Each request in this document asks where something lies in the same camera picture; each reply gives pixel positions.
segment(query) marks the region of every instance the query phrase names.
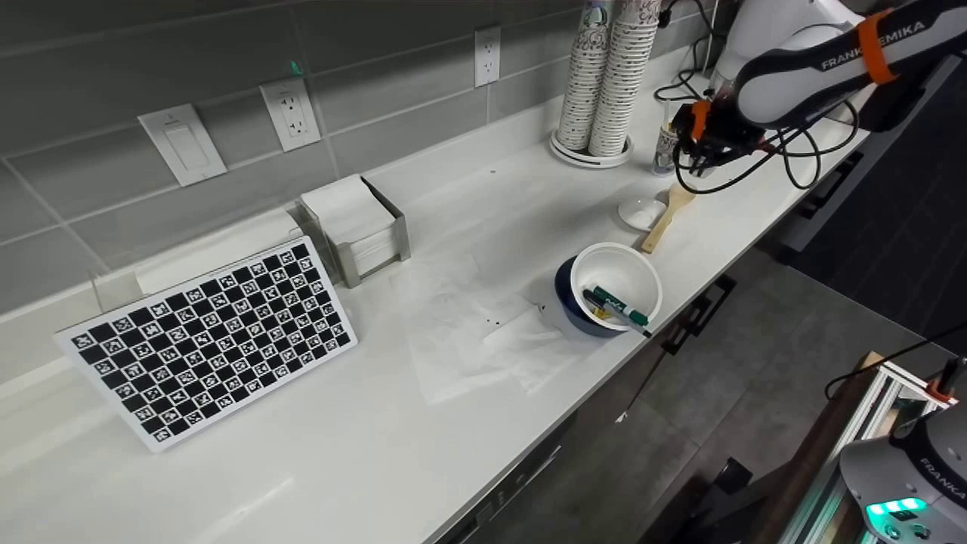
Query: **kitchen counter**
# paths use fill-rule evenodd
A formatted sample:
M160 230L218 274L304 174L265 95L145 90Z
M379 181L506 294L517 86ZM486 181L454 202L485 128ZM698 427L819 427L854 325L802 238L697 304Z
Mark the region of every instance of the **kitchen counter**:
M657 134L647 99L636 128ZM361 349L167 454L150 454L67 363L0 387L0 542L432 542L581 410L642 337L566 325L552 269L589 243L632 243L613 212L675 177L581 174L544 147L546 109L384 166L413 258L343 292ZM819 147L851 129L822 122ZM863 140L825 157L829 170ZM716 184L751 160L705 178ZM654 255L657 328L682 313L802 192L774 160L698 197Z

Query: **electrical outlet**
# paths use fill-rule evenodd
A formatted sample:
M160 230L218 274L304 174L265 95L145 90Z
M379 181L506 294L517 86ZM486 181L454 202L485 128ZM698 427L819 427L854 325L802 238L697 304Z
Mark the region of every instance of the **electrical outlet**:
M279 142L286 153L321 142L321 125L304 80L287 80L262 87Z
M156 150L160 153L180 184L196 184L204 178L228 174L193 106L141 116L141 125L153 138Z
M478 87L502 80L502 28L486 28L476 34L476 68Z

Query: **black cable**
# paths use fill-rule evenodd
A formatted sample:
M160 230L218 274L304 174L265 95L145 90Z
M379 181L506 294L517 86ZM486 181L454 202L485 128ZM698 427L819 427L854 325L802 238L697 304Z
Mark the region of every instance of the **black cable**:
M734 184L741 184L745 178L751 178L756 170L763 170L770 157L783 157L783 170L786 170L786 177L789 177L789 184L793 189L799 189L799 192L809 192L809 189L817 189L819 181L822 181L822 154L836 154L836 153L842 153L842 150L847 150L854 140L855 140L855 134L859 134L859 111L854 109L854 104L847 104L843 99L843 106L854 111L854 129L851 129L851 138L843 140L843 142L839 142L839 147L830 147L830 150L819 150L819 142L817 142L817 138L809 134L830 109L822 109L819 116L814 116L814 119L806 119L802 128L793 128L793 129L777 129L770 140L764 140L758 150L764 153L764 157L758 160L758 165L754 165L747 174L741 174L741 177L734 177L732 181L725 181L725 184L716 184L716 189L697 189L697 184L688 184L687 181L687 177L682 177L682 165L681 165L681 153L682 153L682 147L675 147L675 154L670 154L670 160L675 160L675 177L678 177L678 181L688 192L688 194L723 194L723 192L730 192L730 189L734 189ZM803 138L806 140L806 147L809 147L809 153L789 153L789 142L793 140L799 140L799 138ZM802 184L799 178L796 178L796 174L793 174L793 157L814 157L817 160L817 170L814 170L814 181L809 184Z
M730 41L730 38L716 34L716 24L714 24L714 19L705 13L705 3L697 0L697 6L698 6L698 15L703 15L703 23L705 23L708 38L714 38L714 41Z
M819 154L836 154L842 150L847 150L855 138L859 138L859 111L851 99L843 99L843 106L851 109L851 134L843 142L819 150ZM786 153L789 157L814 157L814 153Z
M654 376L660 373L660 365L664 363L668 352L660 354L660 359L654 363L654 368L644 373L632 402L624 410L624 414L613 417L613 424L627 424L632 410L638 404L638 396L644 393L644 387L654 382Z
M809 129L803 129L802 138L809 142L809 150L814 150L809 157L817 160L817 170L814 170L814 181L809 181L809 184L802 184L802 181L796 178L796 174L793 174L793 157L789 157L786 153L780 153L780 154L783 154L783 166L786 166L789 184L799 189L799 192L809 192L809 189L817 189L817 184L822 181L822 154L819 154L819 147L817 147L817 140L814 140Z
M654 90L654 99L660 104L692 104L692 99L705 99L697 87L692 80L698 77L698 70L681 70L678 83L661 86Z
M682 177L681 154L682 154L682 147L678 142L675 153L670 153L675 178L678 178L688 194L723 194L723 192L741 184L745 178L751 178L756 170L763 170L770 157L777 157L774 153L769 153L758 165L754 165L747 174L734 177L734 178L725 181L725 184L716 184L716 189L692 189L692 184L687 181L687 177Z
M914 354L914 352L920 352L920 349L925 349L925 344L944 342L944 339L948 339L948 337L956 337L956 333L963 333L963 330L967 330L967 320L960 320L960 325L956 325L956 328L948 328L948 330L940 330L936 337L928 337L928 339L921 339L921 342L917 342L917 344L907 344L907 349L900 349L900 352L895 352L895 354L885 354L885 357L868 363L865 368L854 368L854 373L847 373L847 376L839 376L839 377L825 382L822 396L830 398L830 389L836 389L839 385L847 385L847 382L854 382L854 377L859 377L859 376L868 376L868 373L885 365L890 359L899 359L899 357L903 357L903 354Z

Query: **bowl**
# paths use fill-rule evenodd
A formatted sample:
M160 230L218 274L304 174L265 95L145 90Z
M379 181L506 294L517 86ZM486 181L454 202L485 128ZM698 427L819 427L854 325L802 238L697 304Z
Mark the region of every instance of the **bowl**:
M597 319L585 292L605 289L650 320L661 309L661 279L657 266L630 246L598 243L566 259L552 279L569 320L589 337L620 337L632 328L624 319Z

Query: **dark cabinet door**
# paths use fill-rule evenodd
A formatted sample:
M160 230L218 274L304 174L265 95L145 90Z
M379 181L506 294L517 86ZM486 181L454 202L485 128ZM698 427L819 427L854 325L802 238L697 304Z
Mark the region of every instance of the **dark cabinet door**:
M967 320L967 68L907 125L793 264L930 337ZM967 333L940 342L967 354Z

